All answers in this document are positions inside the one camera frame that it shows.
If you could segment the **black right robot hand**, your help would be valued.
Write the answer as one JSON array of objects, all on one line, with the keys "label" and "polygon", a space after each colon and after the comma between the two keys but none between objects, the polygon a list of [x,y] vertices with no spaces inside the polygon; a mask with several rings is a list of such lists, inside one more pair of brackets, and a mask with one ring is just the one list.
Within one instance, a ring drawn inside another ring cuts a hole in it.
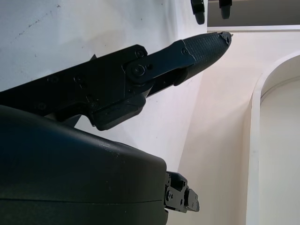
[{"label": "black right robot hand", "polygon": [[146,99],[218,61],[229,32],[141,45],[96,57],[0,94],[3,225],[165,225],[170,210],[198,212],[187,179],[163,159],[75,128],[100,131],[138,115]]}]

